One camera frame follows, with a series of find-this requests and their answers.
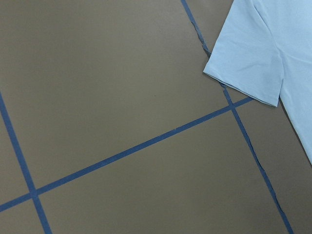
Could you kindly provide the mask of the light blue t-shirt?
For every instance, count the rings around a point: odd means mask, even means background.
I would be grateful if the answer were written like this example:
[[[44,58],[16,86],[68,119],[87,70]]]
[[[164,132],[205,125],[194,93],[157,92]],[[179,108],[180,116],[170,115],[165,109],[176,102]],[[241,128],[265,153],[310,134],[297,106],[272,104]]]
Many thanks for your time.
[[[312,3],[235,0],[204,73],[262,103],[281,101],[312,156]]]

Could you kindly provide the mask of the brown table cover mat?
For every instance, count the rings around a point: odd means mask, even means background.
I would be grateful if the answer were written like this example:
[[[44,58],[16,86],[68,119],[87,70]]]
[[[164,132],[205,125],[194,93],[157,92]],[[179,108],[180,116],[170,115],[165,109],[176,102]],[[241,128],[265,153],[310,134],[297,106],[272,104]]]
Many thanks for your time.
[[[1,1],[1,233],[311,233],[284,107],[203,73],[230,6]]]

